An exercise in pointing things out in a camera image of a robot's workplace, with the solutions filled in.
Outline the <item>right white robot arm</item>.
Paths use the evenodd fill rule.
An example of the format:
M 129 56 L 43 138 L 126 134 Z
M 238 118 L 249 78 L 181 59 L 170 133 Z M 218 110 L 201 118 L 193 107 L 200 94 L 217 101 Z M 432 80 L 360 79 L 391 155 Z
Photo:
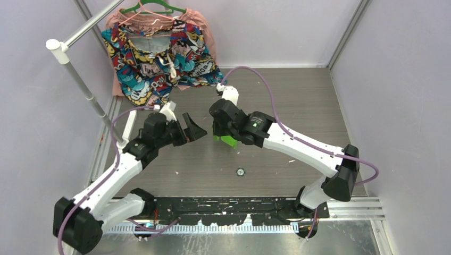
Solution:
M 298 159 L 322 173 L 321 178 L 300 189 L 294 207 L 301 218 L 309 218 L 316 208 L 330 200 L 351 200 L 360 168 L 354 159 L 358 149 L 330 146 L 290 130 L 274 117 L 246 114 L 232 101 L 220 99 L 209 109 L 215 135 L 229 135 L 249 146 L 271 149 Z

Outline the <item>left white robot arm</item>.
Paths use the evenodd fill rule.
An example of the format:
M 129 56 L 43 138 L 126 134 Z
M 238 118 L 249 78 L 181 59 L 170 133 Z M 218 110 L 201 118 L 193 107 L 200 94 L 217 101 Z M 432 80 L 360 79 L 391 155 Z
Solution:
M 149 114 L 138 136 L 116 150 L 115 163 L 105 173 L 72 199 L 62 197 L 55 204 L 53 235 L 59 254 L 64 253 L 63 244 L 87 254 L 113 226 L 135 216 L 149 219 L 155 215 L 155 197 L 143 189 L 135 188 L 114 203 L 110 200 L 158 156 L 161 148 L 182 146 L 207 135 L 188 113 L 182 117 L 185 129 L 172 112 Z

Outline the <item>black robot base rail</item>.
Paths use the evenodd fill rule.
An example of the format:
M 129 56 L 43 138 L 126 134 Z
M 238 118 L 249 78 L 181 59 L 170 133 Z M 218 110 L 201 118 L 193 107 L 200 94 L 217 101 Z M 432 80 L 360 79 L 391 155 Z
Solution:
M 135 221 L 150 220 L 167 225 L 231 226 L 244 224 L 247 217 L 253 226 L 288 225 L 313 218 L 301 212 L 292 197 L 156 197 L 151 209 L 133 216 Z

